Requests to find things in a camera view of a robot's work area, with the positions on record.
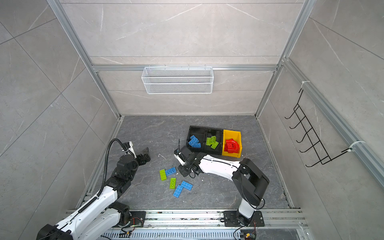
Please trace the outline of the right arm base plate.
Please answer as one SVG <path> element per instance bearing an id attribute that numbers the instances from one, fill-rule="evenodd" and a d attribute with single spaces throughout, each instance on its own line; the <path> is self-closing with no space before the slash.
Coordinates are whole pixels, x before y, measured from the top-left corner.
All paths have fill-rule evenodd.
<path id="1" fill-rule="evenodd" d="M 226 227 L 264 227 L 264 217 L 261 211 L 254 211 L 253 215 L 248 219 L 241 215 L 239 211 L 224 211 L 220 222 Z"/>

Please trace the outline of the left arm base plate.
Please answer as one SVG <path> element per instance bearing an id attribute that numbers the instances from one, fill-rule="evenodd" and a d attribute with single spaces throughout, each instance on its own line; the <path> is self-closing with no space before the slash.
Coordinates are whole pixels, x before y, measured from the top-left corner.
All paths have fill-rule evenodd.
<path id="1" fill-rule="evenodd" d="M 129 227 L 143 227 L 146 220 L 146 211 L 133 211 L 125 213 L 123 215 L 123 222 L 119 223 L 120 228 L 129 228 Z"/>

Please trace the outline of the red arch lego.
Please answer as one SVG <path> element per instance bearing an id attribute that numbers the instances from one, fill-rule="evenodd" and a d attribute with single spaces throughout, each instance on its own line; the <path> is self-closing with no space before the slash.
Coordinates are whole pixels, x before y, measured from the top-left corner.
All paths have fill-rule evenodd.
<path id="1" fill-rule="evenodd" d="M 240 151 L 240 145 L 234 139 L 226 140 L 224 151 L 229 154 L 238 154 Z"/>

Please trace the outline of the yellow plastic bin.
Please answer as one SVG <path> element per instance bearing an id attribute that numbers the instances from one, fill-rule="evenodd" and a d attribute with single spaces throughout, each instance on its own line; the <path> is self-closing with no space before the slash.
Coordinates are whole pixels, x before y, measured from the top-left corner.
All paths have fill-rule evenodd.
<path id="1" fill-rule="evenodd" d="M 242 149 L 241 132 L 224 130 L 222 155 L 227 157 L 240 158 Z"/>

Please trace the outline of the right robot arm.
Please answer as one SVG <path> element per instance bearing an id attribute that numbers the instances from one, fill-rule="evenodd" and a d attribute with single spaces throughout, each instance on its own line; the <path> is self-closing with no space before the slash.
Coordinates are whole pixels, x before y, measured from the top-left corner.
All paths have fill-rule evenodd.
<path id="1" fill-rule="evenodd" d="M 184 177 L 191 173 L 213 174 L 232 181 L 242 197 L 239 220 L 251 220 L 260 203 L 264 202 L 270 180 L 250 159 L 228 161 L 203 152 L 192 152 L 187 147 L 176 149 L 174 157 L 179 161 L 178 169 Z"/>

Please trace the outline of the green lego small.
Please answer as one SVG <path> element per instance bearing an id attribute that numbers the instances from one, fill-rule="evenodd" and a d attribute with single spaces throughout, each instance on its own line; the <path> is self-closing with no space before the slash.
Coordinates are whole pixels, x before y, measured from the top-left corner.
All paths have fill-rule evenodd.
<path id="1" fill-rule="evenodd" d="M 170 189 L 171 190 L 174 190 L 176 188 L 176 182 L 177 182 L 176 178 L 171 178 L 171 180 L 170 180 Z"/>

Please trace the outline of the black bin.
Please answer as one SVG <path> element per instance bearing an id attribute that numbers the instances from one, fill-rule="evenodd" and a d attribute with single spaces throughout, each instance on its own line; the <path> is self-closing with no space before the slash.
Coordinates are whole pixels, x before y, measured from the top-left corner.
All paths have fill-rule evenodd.
<path id="1" fill-rule="evenodd" d="M 211 154 L 211 155 L 221 155 L 222 154 L 222 150 L 223 150 L 223 131 L 224 130 L 222 130 L 222 129 L 209 129 L 209 128 L 206 128 L 206 130 L 205 130 L 205 137 L 204 137 L 204 140 L 203 140 L 203 143 L 204 143 L 204 147 L 203 147 L 204 153 Z M 215 150 L 213 150 L 211 148 L 211 146 L 207 146 L 206 145 L 206 139 L 210 138 L 212 136 L 216 136 L 217 137 L 216 141 L 219 142 L 219 145 L 217 146 L 217 148 Z"/>
<path id="2" fill-rule="evenodd" d="M 204 140 L 204 137 L 205 137 L 205 128 L 202 128 L 202 127 L 194 127 L 194 126 L 190 126 L 189 128 L 189 132 L 188 132 L 188 135 L 187 135 L 187 140 L 186 140 L 186 147 L 189 148 L 191 151 L 193 152 L 203 152 L 203 147 L 204 147 L 204 143 L 203 143 L 203 140 Z M 201 148 L 193 148 L 191 146 L 189 146 L 188 142 L 190 141 L 190 136 L 192 135 L 195 135 L 196 138 L 199 139 L 200 143 L 201 143 Z"/>

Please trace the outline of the blue lego low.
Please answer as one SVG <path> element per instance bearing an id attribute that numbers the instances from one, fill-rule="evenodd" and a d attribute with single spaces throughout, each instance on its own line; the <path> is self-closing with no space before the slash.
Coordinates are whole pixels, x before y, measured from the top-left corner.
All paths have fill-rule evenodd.
<path id="1" fill-rule="evenodd" d="M 176 170 L 175 167 L 173 167 L 173 168 L 170 168 L 170 169 L 168 169 L 168 170 L 165 170 L 165 173 L 166 173 L 166 176 L 171 176 L 171 175 L 173 175 L 173 174 L 176 174 L 176 173 L 177 173 L 177 170 Z"/>

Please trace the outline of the blue lego bottom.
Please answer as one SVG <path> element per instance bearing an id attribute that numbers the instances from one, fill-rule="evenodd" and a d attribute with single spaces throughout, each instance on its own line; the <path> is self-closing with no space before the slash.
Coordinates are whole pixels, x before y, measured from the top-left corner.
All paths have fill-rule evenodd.
<path id="1" fill-rule="evenodd" d="M 183 187 L 181 185 L 178 185 L 173 193 L 173 196 L 178 198 L 181 195 L 182 190 Z"/>

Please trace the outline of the green lego large plate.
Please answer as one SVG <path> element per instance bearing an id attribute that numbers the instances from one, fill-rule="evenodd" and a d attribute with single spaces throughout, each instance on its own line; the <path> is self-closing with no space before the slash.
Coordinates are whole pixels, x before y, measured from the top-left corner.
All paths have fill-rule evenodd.
<path id="1" fill-rule="evenodd" d="M 207 138 L 207 139 L 206 139 L 206 145 L 207 145 L 207 146 L 211 146 L 211 145 L 212 145 L 212 140 L 211 140 L 211 138 Z"/>

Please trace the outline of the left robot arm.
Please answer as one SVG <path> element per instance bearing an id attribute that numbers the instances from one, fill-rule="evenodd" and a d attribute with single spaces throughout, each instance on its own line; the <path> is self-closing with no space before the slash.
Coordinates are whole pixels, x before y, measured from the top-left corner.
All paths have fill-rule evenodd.
<path id="1" fill-rule="evenodd" d="M 110 178 L 104 172 L 99 191 L 79 209 L 56 225 L 45 225 L 37 234 L 38 240 L 96 240 L 112 227 L 134 227 L 135 217 L 130 207 L 118 202 L 131 186 L 132 180 L 142 165 L 151 160 L 149 148 L 135 154 L 132 142 L 122 143 L 112 139 L 108 148 L 116 142 L 122 155 Z"/>

